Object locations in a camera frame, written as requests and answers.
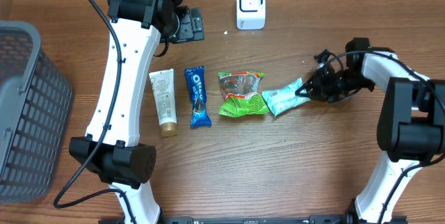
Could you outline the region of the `white cream tube gold cap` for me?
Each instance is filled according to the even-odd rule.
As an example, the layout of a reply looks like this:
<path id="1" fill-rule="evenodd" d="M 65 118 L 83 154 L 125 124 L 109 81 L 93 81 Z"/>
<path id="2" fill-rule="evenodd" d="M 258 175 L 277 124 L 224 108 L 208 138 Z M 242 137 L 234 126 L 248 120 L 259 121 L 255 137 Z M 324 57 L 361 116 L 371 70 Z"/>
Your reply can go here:
<path id="1" fill-rule="evenodd" d="M 175 136 L 178 128 L 174 70 L 151 72 L 149 79 L 154 94 L 161 135 L 162 137 Z"/>

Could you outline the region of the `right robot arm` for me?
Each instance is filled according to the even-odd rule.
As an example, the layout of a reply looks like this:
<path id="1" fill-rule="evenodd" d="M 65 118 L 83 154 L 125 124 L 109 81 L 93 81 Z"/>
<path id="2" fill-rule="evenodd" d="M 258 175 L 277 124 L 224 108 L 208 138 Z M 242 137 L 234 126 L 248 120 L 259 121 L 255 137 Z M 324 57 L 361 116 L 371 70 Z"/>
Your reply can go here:
<path id="1" fill-rule="evenodd" d="M 363 88 L 379 87 L 385 94 L 376 131 L 378 163 L 346 213 L 324 221 L 406 223 L 393 215 L 403 191 L 422 168 L 444 160 L 444 81 L 419 74 L 368 38 L 353 38 L 342 54 L 326 49 L 314 58 L 318 68 L 297 96 L 335 103 Z"/>

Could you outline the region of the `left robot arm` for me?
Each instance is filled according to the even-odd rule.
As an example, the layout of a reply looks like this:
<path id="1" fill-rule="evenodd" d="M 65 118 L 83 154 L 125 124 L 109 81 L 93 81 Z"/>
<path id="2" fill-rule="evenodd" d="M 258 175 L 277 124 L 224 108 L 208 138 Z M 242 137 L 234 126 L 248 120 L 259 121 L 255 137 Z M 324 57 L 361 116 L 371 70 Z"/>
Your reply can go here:
<path id="1" fill-rule="evenodd" d="M 177 133 L 173 70 L 150 72 L 158 46 L 202 40 L 190 30 L 183 0 L 107 0 L 101 14 L 110 32 L 108 59 L 97 107 L 86 132 L 70 141 L 69 152 L 118 197 L 125 223 L 160 223 L 162 211 L 150 186 L 156 150 L 140 143 L 145 86 L 151 83 L 164 137 Z"/>

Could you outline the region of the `mint green wipes pack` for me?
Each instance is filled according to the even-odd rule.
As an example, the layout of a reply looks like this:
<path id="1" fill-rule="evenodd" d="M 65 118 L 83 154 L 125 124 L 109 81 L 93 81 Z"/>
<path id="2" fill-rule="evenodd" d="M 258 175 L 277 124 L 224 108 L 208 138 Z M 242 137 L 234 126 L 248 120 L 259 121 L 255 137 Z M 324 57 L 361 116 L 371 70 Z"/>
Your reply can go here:
<path id="1" fill-rule="evenodd" d="M 310 98 L 296 95 L 297 89 L 302 87 L 302 78 L 277 90 L 264 90 L 261 95 L 268 108 L 276 118 L 279 114 L 308 102 Z"/>

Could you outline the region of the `blue Oreo cookie pack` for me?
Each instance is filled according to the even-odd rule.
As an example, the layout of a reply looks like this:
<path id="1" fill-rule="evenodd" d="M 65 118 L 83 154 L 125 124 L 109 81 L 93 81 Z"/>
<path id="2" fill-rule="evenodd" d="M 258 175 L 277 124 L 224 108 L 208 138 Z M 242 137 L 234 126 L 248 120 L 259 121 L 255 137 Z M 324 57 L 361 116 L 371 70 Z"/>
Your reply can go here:
<path id="1" fill-rule="evenodd" d="M 184 70 L 192 102 L 191 127 L 210 127 L 211 120 L 207 115 L 207 91 L 204 80 L 204 66 Z"/>

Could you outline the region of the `green snack bag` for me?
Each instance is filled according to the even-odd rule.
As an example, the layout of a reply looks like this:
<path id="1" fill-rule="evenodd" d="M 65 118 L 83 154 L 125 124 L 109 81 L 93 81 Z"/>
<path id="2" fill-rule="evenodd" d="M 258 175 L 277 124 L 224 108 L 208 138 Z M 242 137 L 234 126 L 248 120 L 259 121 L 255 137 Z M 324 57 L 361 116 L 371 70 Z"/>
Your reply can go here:
<path id="1" fill-rule="evenodd" d="M 219 86 L 225 101 L 219 114 L 231 118 L 263 115 L 269 112 L 258 92 L 264 74 L 261 72 L 219 72 Z"/>

